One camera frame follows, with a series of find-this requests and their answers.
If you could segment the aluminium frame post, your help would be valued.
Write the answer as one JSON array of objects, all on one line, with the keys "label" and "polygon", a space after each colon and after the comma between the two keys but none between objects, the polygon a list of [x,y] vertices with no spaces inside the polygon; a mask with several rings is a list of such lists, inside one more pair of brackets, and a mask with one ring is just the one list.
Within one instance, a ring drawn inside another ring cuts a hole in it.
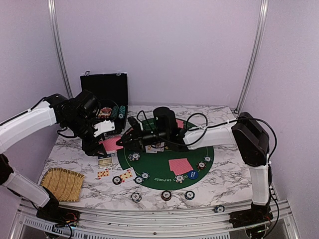
[{"label": "aluminium frame post", "polygon": [[72,98],[73,92],[71,89],[71,84],[69,81],[67,68],[66,68],[66,64],[65,64],[65,60],[63,56],[63,49],[62,49],[62,43],[60,39],[55,1],[48,0],[47,4],[48,4],[48,12],[49,12],[50,24],[51,24],[52,35],[54,40],[54,46],[55,46],[55,51],[57,55],[59,69],[60,69],[62,80],[63,80],[63,85],[65,87],[67,96],[69,98]]},{"label": "aluminium frame post", "polygon": [[261,4],[260,4],[257,29],[256,29],[256,34],[255,34],[255,39],[254,39],[254,43],[253,43],[250,61],[248,64],[248,68],[247,68],[247,72],[245,75],[242,90],[241,90],[241,93],[239,96],[239,100],[238,100],[236,108],[234,110],[235,112],[238,112],[238,113],[241,112],[243,107],[244,107],[244,103],[245,103],[246,97],[247,97],[248,92],[249,92],[249,87],[250,87],[250,84],[252,82],[255,65],[257,62],[258,54],[259,54],[259,51],[261,49],[261,45],[262,45],[262,41],[263,41],[263,37],[264,37],[268,8],[269,8],[269,1],[262,0]]}]

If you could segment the red black chip stack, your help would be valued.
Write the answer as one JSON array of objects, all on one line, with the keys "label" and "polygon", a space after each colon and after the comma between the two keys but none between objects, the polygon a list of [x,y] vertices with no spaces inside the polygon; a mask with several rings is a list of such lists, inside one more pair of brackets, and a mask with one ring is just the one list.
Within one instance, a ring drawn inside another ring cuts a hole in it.
[{"label": "red black chip stack", "polygon": [[171,192],[170,191],[163,191],[161,193],[161,199],[164,200],[164,201],[169,201],[171,199],[172,195],[171,195]]}]

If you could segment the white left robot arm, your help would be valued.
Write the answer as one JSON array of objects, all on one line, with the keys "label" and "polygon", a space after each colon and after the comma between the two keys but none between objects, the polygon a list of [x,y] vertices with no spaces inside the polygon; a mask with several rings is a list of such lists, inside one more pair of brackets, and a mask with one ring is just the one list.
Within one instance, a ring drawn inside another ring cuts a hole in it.
[{"label": "white left robot arm", "polygon": [[114,122],[97,118],[100,110],[98,99],[84,90],[70,99],[60,94],[44,97],[33,107],[1,122],[0,184],[43,208],[51,221],[61,220],[63,211],[52,193],[15,171],[4,153],[31,134],[58,124],[62,130],[69,129],[74,137],[82,139],[83,151],[94,156],[104,149],[101,143],[104,133],[115,128]]}]

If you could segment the round green poker mat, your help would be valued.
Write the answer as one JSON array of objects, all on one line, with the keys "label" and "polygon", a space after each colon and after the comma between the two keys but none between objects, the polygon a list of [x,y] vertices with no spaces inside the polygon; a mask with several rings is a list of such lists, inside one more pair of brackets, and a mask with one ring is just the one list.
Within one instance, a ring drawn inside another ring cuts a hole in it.
[{"label": "round green poker mat", "polygon": [[[130,167],[134,168],[137,176],[147,172],[150,174],[148,180],[145,180],[141,185],[156,189],[156,190],[179,190],[182,188],[194,185],[202,180],[210,171],[214,162],[214,147],[204,147],[189,152],[176,152],[171,149],[165,149],[163,152],[146,153],[141,152],[140,159],[138,161],[129,161],[129,154],[133,153],[131,150],[122,148],[117,151],[118,162],[123,170]],[[210,156],[212,161],[205,162],[204,157]],[[199,173],[199,177],[196,180],[190,180],[187,177],[188,173],[183,174],[185,180],[183,183],[176,183],[174,178],[175,174],[169,168],[168,161],[170,159],[187,158],[193,170]],[[198,162],[205,162],[206,168],[203,170],[197,169]]]}]

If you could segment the blue green chip stack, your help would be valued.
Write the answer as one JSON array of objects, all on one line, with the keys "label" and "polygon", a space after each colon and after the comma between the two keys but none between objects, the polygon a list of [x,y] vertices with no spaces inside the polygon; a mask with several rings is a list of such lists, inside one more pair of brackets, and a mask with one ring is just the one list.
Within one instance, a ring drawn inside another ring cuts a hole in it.
[{"label": "blue green chip stack", "polygon": [[195,197],[195,193],[193,191],[186,191],[184,197],[187,200],[193,200]]}]

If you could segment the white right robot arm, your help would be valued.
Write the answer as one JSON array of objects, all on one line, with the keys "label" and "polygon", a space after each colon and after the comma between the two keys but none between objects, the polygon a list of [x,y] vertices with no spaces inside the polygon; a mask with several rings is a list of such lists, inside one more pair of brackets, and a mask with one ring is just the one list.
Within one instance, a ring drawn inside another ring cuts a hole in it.
[{"label": "white right robot arm", "polygon": [[271,170],[269,168],[269,135],[262,128],[263,120],[243,112],[236,119],[204,127],[178,127],[175,112],[168,107],[153,111],[153,121],[146,126],[135,117],[129,117],[131,130],[116,142],[117,146],[142,152],[148,145],[163,142],[177,152],[188,152],[199,148],[235,144],[241,158],[249,167],[252,180],[252,205],[247,219],[259,222],[266,215],[265,206],[270,200]]}]

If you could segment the black white chip stack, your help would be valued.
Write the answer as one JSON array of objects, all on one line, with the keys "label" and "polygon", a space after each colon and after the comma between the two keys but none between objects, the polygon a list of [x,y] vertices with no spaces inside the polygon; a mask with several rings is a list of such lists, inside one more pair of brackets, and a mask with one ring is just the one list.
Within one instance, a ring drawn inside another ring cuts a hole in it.
[{"label": "black white chip stack", "polygon": [[134,192],[134,193],[131,195],[131,199],[132,199],[133,202],[138,203],[138,202],[142,199],[142,196],[141,196],[140,193]]}]

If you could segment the blue small blind button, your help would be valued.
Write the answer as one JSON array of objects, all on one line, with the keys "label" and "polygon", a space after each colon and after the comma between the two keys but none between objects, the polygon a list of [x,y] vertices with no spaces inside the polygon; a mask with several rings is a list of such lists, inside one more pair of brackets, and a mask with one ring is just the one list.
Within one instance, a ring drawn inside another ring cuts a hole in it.
[{"label": "blue small blind button", "polygon": [[199,177],[199,173],[195,170],[192,170],[192,171],[188,172],[187,177],[190,180],[196,180]]}]

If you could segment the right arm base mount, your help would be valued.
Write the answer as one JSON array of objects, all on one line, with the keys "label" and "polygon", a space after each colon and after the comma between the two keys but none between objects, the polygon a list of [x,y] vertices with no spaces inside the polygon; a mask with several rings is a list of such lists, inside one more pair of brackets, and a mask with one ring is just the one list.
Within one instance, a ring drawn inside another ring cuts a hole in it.
[{"label": "right arm base mount", "polygon": [[229,216],[229,223],[232,224],[233,228],[263,223],[274,218],[271,212],[270,202],[265,205],[257,205],[252,202],[250,209],[231,212]]}]

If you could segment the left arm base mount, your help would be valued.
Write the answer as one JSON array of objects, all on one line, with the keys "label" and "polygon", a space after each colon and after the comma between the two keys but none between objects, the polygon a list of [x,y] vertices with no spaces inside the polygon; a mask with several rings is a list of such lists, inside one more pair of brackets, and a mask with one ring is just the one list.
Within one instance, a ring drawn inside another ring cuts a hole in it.
[{"label": "left arm base mount", "polygon": [[38,206],[36,216],[40,219],[66,225],[69,223],[77,223],[80,213],[77,210],[61,208],[58,200],[48,190],[49,201],[43,207]]}]

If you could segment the red patterned card deck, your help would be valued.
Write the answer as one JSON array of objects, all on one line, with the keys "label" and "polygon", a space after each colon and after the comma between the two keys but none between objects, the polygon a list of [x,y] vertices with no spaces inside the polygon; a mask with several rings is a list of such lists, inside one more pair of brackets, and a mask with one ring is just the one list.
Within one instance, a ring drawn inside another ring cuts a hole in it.
[{"label": "red patterned card deck", "polygon": [[123,148],[123,146],[116,145],[116,142],[118,140],[120,140],[120,137],[112,137],[112,138],[106,139],[104,141],[101,141],[100,143],[103,145],[106,153],[109,154],[109,153],[115,153],[118,150]]}]

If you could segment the aluminium front rail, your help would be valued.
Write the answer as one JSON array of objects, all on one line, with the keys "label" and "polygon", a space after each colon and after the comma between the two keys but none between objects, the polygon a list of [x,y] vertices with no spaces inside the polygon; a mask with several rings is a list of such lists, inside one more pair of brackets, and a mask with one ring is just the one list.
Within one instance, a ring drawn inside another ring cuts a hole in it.
[{"label": "aluminium front rail", "polygon": [[77,208],[76,226],[57,228],[55,223],[36,217],[36,210],[22,200],[9,234],[11,239],[250,239],[265,233],[269,239],[300,237],[287,200],[271,202],[271,221],[234,228],[233,211],[246,210],[249,201],[213,207],[164,211],[119,211]]}]

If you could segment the woven bamboo tray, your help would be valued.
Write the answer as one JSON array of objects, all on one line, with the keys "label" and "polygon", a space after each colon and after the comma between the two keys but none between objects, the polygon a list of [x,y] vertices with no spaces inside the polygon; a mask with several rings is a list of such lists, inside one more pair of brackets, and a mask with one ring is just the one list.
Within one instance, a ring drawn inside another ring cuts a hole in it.
[{"label": "woven bamboo tray", "polygon": [[59,202],[78,202],[84,175],[63,168],[49,168],[40,181]]}]

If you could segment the black poker chip case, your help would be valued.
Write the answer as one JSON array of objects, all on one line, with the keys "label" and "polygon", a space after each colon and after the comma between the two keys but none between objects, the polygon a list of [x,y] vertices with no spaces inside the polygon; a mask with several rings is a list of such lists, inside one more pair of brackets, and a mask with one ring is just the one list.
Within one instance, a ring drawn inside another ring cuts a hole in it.
[{"label": "black poker chip case", "polygon": [[120,134],[126,125],[128,114],[128,77],[127,73],[90,75],[86,72],[80,77],[82,90],[93,93],[101,104],[99,120],[110,120],[115,129],[107,135]]}]

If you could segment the left aluminium frame post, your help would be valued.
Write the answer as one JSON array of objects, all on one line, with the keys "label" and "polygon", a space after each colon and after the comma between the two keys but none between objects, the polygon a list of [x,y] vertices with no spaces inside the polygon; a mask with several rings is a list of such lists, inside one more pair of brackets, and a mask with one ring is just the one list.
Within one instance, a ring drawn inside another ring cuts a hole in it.
[{"label": "left aluminium frame post", "polygon": [[50,24],[51,24],[52,35],[54,40],[54,46],[55,46],[55,51],[57,55],[59,69],[60,69],[62,80],[63,80],[63,85],[65,87],[67,96],[69,98],[72,98],[73,92],[71,89],[71,84],[69,81],[67,68],[66,68],[66,64],[65,64],[65,60],[63,56],[63,49],[62,49],[62,43],[60,39],[55,1],[48,0],[47,4],[48,4],[48,12],[49,12]]}]

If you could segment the right aluminium frame post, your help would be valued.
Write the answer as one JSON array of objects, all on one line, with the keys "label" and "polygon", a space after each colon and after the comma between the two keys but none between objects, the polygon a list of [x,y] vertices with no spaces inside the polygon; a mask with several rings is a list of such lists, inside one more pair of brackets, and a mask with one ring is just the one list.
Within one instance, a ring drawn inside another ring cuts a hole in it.
[{"label": "right aluminium frame post", "polygon": [[268,8],[269,8],[269,1],[262,0],[261,4],[260,4],[257,29],[256,29],[256,34],[255,34],[255,39],[254,39],[254,43],[253,43],[250,61],[248,64],[248,68],[247,68],[247,72],[245,75],[242,90],[241,90],[241,93],[239,96],[239,100],[238,100],[236,108],[234,110],[235,112],[238,112],[238,113],[241,112],[243,107],[244,107],[244,103],[245,103],[246,97],[247,97],[248,92],[249,92],[249,87],[250,87],[250,84],[252,82],[255,65],[257,62],[258,54],[259,54],[259,51],[261,49],[261,45],[262,45],[262,41],[263,41],[263,37],[264,37]]}]

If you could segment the striped blue yellow card box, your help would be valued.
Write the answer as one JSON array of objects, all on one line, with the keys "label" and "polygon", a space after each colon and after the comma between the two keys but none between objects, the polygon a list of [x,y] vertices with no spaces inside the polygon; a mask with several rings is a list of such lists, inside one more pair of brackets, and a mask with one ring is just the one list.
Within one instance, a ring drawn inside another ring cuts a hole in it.
[{"label": "striped blue yellow card box", "polygon": [[113,165],[111,158],[98,159],[99,168],[111,167]]}]

